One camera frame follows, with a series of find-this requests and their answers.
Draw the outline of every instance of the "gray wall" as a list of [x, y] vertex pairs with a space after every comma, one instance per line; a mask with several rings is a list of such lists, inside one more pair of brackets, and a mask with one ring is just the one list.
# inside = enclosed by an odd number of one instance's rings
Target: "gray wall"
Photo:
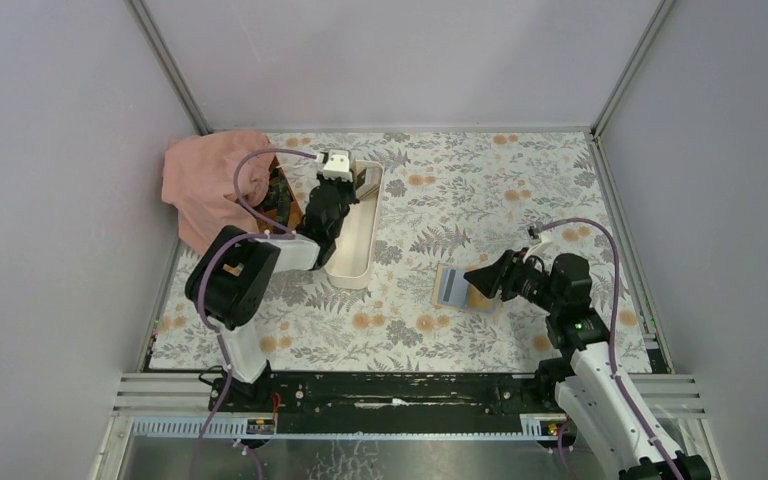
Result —
[[0, 479], [86, 477], [175, 238], [162, 152], [191, 130], [124, 1], [0, 2]]
[[604, 135], [677, 368], [768, 477], [768, 2], [680, 2]]
[[149, 0], [208, 122], [590, 125], [658, 0]]

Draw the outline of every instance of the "orange flower pattern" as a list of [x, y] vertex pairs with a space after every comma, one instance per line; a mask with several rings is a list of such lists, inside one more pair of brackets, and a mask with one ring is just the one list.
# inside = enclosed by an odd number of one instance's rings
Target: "orange flower pattern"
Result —
[[[366, 290], [333, 287], [324, 272], [273, 275], [257, 315], [259, 348], [274, 368], [316, 370], [528, 371], [558, 353], [544, 312], [511, 302], [496, 316], [431, 303], [440, 265], [483, 266], [523, 246], [535, 221], [607, 222], [587, 143], [578, 133], [280, 133], [273, 145], [346, 148], [385, 167]], [[305, 159], [279, 154], [288, 166]], [[316, 186], [305, 168], [286, 170], [302, 207]], [[597, 230], [564, 225], [542, 256], [570, 251], [591, 260], [594, 307], [610, 318], [613, 265]], [[184, 284], [200, 257], [183, 248], [156, 325], [149, 366], [203, 369], [220, 362]], [[620, 299], [618, 350], [631, 371], [649, 371], [631, 299]]]

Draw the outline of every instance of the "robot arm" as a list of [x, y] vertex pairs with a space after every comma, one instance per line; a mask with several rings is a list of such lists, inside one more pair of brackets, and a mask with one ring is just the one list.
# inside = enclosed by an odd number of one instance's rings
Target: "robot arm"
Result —
[[[561, 357], [540, 362], [535, 378], [546, 400], [554, 401], [587, 439], [608, 478], [676, 478], [656, 443], [660, 442], [686, 480], [709, 479], [699, 455], [686, 456], [664, 431], [622, 364], [613, 371], [610, 332], [590, 305], [590, 266], [569, 253], [555, 258], [551, 272], [535, 255], [546, 245], [506, 251], [493, 265], [464, 278], [488, 298], [520, 296], [549, 312], [546, 326]], [[638, 419], [642, 414], [655, 435], [649, 438]]]
[[[317, 157], [319, 185], [310, 192], [305, 215], [293, 235], [259, 235], [236, 242], [210, 272], [204, 307], [220, 329], [234, 377], [255, 382], [267, 367], [251, 321], [273, 273], [322, 268], [336, 249], [343, 220], [357, 203], [354, 162], [348, 151], [331, 150]], [[246, 232], [222, 229], [187, 279], [185, 295], [196, 301], [208, 264], [227, 242]]]

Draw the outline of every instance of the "pink cloth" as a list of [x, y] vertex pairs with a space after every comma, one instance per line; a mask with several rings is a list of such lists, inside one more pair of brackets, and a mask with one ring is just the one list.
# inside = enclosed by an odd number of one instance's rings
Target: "pink cloth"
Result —
[[[170, 142], [163, 165], [164, 202], [178, 208], [178, 235], [199, 254], [226, 225], [258, 232], [254, 217], [236, 202], [234, 170], [244, 156], [270, 148], [269, 138], [254, 130], [193, 136]], [[252, 206], [269, 188], [269, 164], [275, 154], [249, 160], [240, 171], [240, 191]]]

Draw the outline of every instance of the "floral tablecloth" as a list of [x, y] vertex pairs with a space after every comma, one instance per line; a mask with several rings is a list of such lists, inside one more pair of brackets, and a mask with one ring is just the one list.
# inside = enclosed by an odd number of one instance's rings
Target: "floral tablecloth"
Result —
[[[256, 316], [260, 348], [274, 369], [531, 372], [557, 356], [545, 313], [522, 299], [495, 314], [431, 303], [438, 266], [486, 265], [528, 244], [536, 221], [608, 218], [581, 133], [316, 133], [269, 135], [278, 146], [348, 149], [384, 164], [382, 212], [372, 281], [331, 286], [324, 272], [276, 274]], [[279, 155], [301, 203], [314, 166]], [[607, 322], [613, 281], [606, 239], [584, 225], [553, 232], [546, 264], [561, 252], [590, 260], [593, 299]], [[199, 257], [184, 249], [150, 352], [150, 369], [218, 364], [214, 335], [184, 296]], [[619, 305], [624, 366], [651, 371], [628, 292]]]

